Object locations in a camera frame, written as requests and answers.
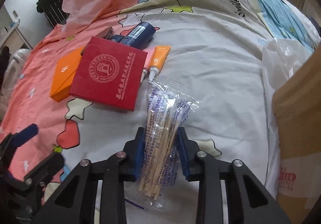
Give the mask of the orange cardboard box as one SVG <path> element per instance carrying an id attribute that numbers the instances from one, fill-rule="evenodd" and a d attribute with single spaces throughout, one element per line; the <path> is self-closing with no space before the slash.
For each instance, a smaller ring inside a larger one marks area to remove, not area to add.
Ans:
<path id="1" fill-rule="evenodd" d="M 51 99 L 61 102 L 70 96 L 71 84 L 82 58 L 82 51 L 85 46 L 81 46 L 62 57 L 56 66 L 50 92 Z"/>

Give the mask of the bag of cotton swabs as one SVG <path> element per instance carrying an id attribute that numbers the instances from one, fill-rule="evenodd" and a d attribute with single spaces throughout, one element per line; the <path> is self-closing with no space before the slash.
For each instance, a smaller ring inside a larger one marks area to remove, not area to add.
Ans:
<path id="1" fill-rule="evenodd" d="M 194 89 L 168 78 L 150 81 L 143 166 L 138 180 L 125 188 L 126 202 L 145 211 L 165 210 L 165 192 L 174 186 L 180 167 L 176 133 L 201 99 Z"/>

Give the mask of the red square gift box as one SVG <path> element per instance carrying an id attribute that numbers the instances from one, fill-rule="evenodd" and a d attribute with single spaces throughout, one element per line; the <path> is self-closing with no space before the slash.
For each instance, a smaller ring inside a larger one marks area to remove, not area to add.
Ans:
<path id="1" fill-rule="evenodd" d="M 145 51 L 92 37 L 82 54 L 70 95 L 133 111 L 146 57 Z"/>

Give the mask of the maroon zip case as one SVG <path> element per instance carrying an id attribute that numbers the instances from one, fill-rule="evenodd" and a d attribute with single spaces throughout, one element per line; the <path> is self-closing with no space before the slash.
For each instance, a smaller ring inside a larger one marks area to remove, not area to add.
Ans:
<path id="1" fill-rule="evenodd" d="M 113 36 L 113 34 L 114 30 L 111 26 L 109 26 L 108 28 L 95 35 L 95 37 L 109 40 Z"/>

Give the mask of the pink small cream tube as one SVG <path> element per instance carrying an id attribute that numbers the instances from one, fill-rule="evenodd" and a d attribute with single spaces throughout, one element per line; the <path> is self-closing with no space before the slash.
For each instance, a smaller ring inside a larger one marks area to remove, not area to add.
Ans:
<path id="1" fill-rule="evenodd" d="M 148 74 L 149 74 L 149 70 L 150 70 L 150 63 L 151 60 L 153 58 L 154 55 L 154 51 L 155 48 L 148 48 L 145 49 L 144 52 L 147 53 L 146 59 L 145 59 L 145 63 L 144 63 L 144 67 L 143 67 L 143 72 L 141 74 L 141 78 L 140 78 L 140 82 L 142 83 L 144 81 L 145 78 L 147 78 Z"/>

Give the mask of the dark blue lotion tube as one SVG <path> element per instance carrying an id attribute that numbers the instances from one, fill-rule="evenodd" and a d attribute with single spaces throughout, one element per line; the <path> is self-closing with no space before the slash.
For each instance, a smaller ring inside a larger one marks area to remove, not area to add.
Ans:
<path id="1" fill-rule="evenodd" d="M 109 40 L 138 50 L 144 50 L 156 33 L 148 22 L 140 22 L 127 35 L 113 35 Z"/>

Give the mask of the orange small cream tube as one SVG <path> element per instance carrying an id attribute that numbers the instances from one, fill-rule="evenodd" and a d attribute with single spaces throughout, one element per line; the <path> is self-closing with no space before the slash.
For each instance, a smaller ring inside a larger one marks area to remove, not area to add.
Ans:
<path id="1" fill-rule="evenodd" d="M 159 45 L 155 47 L 154 55 L 150 63 L 148 80 L 151 82 L 160 73 L 171 50 L 171 46 Z"/>

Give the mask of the clear plastic storage bag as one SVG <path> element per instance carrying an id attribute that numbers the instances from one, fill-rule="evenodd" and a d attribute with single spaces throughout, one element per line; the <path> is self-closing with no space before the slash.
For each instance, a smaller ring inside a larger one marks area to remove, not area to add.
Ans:
<path id="1" fill-rule="evenodd" d="M 29 49 L 17 50 L 9 59 L 9 65 L 4 73 L 4 81 L 1 89 L 1 121 L 8 109 L 9 100 L 14 87 L 21 79 L 22 69 L 30 54 Z"/>

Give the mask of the wooden side desk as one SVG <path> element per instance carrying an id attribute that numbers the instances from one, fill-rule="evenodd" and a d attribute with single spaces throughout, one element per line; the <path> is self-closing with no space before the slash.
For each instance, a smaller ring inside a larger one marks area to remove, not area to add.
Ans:
<path id="1" fill-rule="evenodd" d="M 6 7 L 1 7 L 1 48 L 7 46 L 13 55 L 20 49 L 32 49 L 32 46 L 20 31 L 20 17 L 14 14 L 11 18 Z"/>

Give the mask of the brown cardboard box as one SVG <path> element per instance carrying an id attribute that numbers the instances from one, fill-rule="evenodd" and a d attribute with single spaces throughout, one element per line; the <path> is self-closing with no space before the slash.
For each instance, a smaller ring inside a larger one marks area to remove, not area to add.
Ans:
<path id="1" fill-rule="evenodd" d="M 281 151 L 277 201 L 291 223 L 320 223 L 320 49 L 274 94 Z"/>

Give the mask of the white plastic bag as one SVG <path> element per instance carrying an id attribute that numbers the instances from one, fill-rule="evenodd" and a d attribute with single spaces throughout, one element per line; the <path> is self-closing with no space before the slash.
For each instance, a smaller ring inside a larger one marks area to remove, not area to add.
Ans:
<path id="1" fill-rule="evenodd" d="M 294 39 L 272 39 L 262 49 L 262 74 L 265 91 L 273 94 L 310 58 L 308 50 Z"/>

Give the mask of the cartoon star bed quilt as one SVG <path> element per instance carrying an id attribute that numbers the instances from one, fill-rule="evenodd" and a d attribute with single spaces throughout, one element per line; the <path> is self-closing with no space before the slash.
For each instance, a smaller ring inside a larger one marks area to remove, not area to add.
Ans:
<path id="1" fill-rule="evenodd" d="M 288 223 L 272 96 L 320 46 L 287 0 L 63 0 L 9 65 L 1 223 Z"/>

